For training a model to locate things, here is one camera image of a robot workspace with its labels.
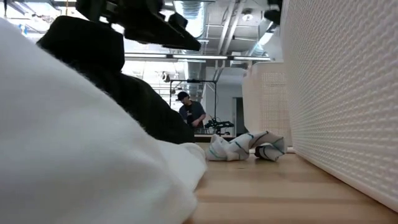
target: black cap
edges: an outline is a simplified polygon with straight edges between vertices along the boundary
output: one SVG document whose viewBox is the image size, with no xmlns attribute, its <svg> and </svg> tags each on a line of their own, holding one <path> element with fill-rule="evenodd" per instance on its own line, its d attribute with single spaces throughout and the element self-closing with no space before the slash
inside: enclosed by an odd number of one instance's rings
<svg viewBox="0 0 398 224">
<path fill-rule="evenodd" d="M 185 97 L 189 97 L 189 95 L 187 92 L 181 91 L 178 93 L 177 97 L 179 101 L 182 101 Z"/>
</svg>

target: white cloth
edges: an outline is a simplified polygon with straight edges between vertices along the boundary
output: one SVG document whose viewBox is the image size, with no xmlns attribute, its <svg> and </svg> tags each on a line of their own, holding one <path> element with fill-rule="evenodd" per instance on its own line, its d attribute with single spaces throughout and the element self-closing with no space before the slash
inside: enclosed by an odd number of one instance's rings
<svg viewBox="0 0 398 224">
<path fill-rule="evenodd" d="M 287 152 L 285 139 L 268 131 L 242 134 L 230 142 L 214 134 L 206 159 L 209 161 L 236 161 L 249 158 L 249 150 L 256 148 L 255 155 L 261 159 L 276 161 Z"/>
<path fill-rule="evenodd" d="M 205 169 L 0 19 L 0 223 L 182 223 Z"/>
</svg>

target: dark t-shirt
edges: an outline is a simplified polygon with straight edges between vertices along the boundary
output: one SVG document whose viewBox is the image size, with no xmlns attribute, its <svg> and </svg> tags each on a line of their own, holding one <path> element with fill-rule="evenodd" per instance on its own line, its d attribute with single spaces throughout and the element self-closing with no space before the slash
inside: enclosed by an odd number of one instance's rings
<svg viewBox="0 0 398 224">
<path fill-rule="evenodd" d="M 194 120 L 200 118 L 200 116 L 202 116 L 203 114 L 206 114 L 205 110 L 203 109 L 201 104 L 196 101 L 192 101 L 192 104 L 189 106 L 183 105 L 180 108 L 180 115 L 184 120 L 187 121 L 187 124 L 189 124 L 190 126 Z M 197 128 L 199 127 L 203 127 L 202 121 L 200 121 L 199 125 L 197 126 Z"/>
</svg>

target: wooden table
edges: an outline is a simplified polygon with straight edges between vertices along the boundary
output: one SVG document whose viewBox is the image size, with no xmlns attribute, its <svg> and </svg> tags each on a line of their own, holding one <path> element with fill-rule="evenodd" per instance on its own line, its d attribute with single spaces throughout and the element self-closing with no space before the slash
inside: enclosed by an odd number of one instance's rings
<svg viewBox="0 0 398 224">
<path fill-rule="evenodd" d="M 296 154 L 209 162 L 196 193 L 198 208 L 186 224 L 398 223 L 397 213 Z"/>
</svg>

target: perforated panel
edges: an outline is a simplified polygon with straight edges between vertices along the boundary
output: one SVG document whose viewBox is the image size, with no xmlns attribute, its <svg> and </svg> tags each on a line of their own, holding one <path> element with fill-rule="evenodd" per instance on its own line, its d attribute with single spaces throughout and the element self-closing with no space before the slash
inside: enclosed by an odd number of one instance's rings
<svg viewBox="0 0 398 224">
<path fill-rule="evenodd" d="M 292 145 L 284 64 L 254 64 L 243 78 L 244 123 L 252 133 L 270 131 Z"/>
<path fill-rule="evenodd" d="M 398 211 L 398 1 L 284 1 L 294 149 Z"/>
</svg>

